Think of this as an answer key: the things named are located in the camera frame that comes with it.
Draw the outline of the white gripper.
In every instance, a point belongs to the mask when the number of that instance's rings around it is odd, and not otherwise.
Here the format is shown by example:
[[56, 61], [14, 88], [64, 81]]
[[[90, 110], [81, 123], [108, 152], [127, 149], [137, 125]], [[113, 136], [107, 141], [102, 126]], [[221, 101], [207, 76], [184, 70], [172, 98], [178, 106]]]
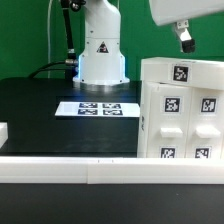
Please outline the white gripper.
[[224, 11], [224, 0], [149, 0], [149, 5], [158, 26], [174, 23], [173, 30], [183, 53], [195, 51], [187, 20]]

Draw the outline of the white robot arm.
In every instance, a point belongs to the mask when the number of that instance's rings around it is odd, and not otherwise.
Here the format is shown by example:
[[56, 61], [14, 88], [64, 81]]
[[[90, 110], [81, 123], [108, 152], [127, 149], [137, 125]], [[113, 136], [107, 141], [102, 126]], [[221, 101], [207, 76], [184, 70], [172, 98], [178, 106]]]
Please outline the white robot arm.
[[[108, 0], [60, 0], [63, 11], [70, 78], [77, 86], [104, 89], [125, 85], [125, 57], [120, 51], [121, 14]], [[188, 32], [189, 20], [224, 11], [224, 0], [148, 0], [152, 19], [158, 26], [171, 24], [180, 49], [191, 53], [195, 40]], [[85, 10], [85, 48], [74, 50], [69, 12]]]

